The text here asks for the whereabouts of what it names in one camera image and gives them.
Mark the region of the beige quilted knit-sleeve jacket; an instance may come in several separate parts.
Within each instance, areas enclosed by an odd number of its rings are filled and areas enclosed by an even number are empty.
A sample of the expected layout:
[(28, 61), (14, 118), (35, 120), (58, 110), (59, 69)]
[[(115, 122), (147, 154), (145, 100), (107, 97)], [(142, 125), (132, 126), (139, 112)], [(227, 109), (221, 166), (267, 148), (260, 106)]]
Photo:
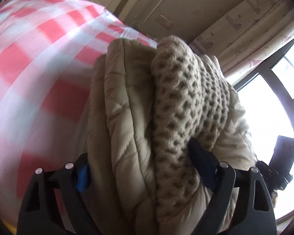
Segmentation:
[(116, 39), (95, 62), (89, 97), (88, 206), (103, 234), (191, 234), (212, 192), (187, 144), (233, 168), (257, 162), (245, 110), (216, 57), (180, 38), (156, 48)]

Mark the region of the dark framed window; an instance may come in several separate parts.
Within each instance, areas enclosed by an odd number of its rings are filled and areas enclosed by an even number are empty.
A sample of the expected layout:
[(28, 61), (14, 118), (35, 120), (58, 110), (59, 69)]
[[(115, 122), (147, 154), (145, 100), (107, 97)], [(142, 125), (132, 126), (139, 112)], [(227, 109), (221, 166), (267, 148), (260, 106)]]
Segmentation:
[(246, 110), (252, 146), (269, 163), (278, 136), (294, 138), (294, 40), (234, 85)]

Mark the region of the patterned window curtain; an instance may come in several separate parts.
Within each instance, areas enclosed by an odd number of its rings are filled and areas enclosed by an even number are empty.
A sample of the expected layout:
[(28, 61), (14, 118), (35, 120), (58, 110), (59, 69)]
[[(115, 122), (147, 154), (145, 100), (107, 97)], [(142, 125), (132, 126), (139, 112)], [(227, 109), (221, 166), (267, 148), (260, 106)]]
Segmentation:
[(244, 0), (203, 31), (190, 47), (216, 56), (230, 84), (236, 84), (294, 39), (292, 0)]

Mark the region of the red white checkered bed cover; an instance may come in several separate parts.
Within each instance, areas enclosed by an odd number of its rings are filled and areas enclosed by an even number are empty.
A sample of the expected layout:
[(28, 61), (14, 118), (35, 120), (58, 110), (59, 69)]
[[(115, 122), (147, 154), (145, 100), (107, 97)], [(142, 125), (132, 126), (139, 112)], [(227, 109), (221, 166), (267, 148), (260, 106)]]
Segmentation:
[(0, 5), (0, 217), (8, 224), (36, 168), (56, 170), (85, 152), (92, 69), (117, 38), (156, 46), (87, 0)]

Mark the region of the slim metal desk lamp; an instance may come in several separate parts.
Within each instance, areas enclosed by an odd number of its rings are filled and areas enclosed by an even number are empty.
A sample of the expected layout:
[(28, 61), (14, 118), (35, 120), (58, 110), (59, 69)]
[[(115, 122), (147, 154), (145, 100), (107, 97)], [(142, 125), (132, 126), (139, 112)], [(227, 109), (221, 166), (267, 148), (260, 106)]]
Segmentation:
[(131, 27), (132, 26), (137, 26), (138, 29), (143, 32), (143, 27), (146, 24), (146, 22), (148, 21), (148, 19), (150, 19), (151, 15), (156, 11), (156, 9), (161, 5), (161, 3), (164, 0), (159, 0), (156, 5), (153, 7), (153, 9), (149, 12), (149, 14), (145, 17), (145, 19), (143, 21), (135, 21), (133, 23), (131, 23)]

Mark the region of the wall power socket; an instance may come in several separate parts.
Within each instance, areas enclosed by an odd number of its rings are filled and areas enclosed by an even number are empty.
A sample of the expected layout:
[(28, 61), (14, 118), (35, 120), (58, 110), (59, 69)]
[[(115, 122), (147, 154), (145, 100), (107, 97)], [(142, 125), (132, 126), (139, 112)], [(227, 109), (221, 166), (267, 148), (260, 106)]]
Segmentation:
[(156, 19), (157, 23), (159, 23), (161, 26), (166, 28), (167, 30), (170, 30), (172, 26), (174, 25), (170, 20), (168, 20), (165, 16), (159, 15)]

